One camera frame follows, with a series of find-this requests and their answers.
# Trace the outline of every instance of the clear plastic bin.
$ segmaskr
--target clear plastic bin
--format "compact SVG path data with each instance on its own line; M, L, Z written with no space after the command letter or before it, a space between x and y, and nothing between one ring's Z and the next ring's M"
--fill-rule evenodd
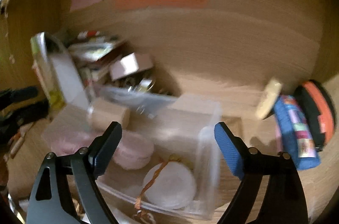
M194 201L181 209L167 209L148 203L143 197L141 207L178 217L211 219L220 176L220 150L214 140L214 125L221 118L220 104L190 94L170 97L170 103L168 97L162 95L147 94L147 99L147 103L142 103L144 112L152 112L154 116L152 105L162 104L156 107L156 116L150 119L132 111L127 129L154 142L155 152L150 163L139 170L124 170L112 160L106 173L98 178L98 187L133 206L147 172L159 164L160 159L168 160L170 154L175 153L194 164L197 183ZM44 131L43 138L51 146L60 138L76 139L79 131L95 133L86 122L86 111L68 104Z

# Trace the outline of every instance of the wooden floor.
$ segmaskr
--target wooden floor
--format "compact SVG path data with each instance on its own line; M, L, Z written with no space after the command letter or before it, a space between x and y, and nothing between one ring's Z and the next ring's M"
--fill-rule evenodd
M326 84L328 91L332 95L335 104L339 105L339 76ZM240 136L247 146L255 146L262 153L276 154L275 145L275 121L274 116L264 121L240 118L223 118L231 131ZM17 198L27 197L31 191L35 175L40 167L44 156L49 152L45 142L40 135L49 124L47 120L41 120L27 133L27 138L13 160L8 163L10 171L10 181L8 184L11 195ZM322 163L315 169L300 171L299 175L303 184L309 216L312 220L323 211L333 193L338 187L337 179L339 174L339 156L337 144L339 143L338 131L325 150L320 154ZM267 186L268 178L264 177L257 200L248 221L256 218ZM216 200L216 210L212 221L183 220L173 217L164 217L156 214L158 223L217 223L222 213L232 200L240 182L233 177L228 170L225 161L221 160L220 187ZM106 201L118 208L123 207L123 203L103 192Z

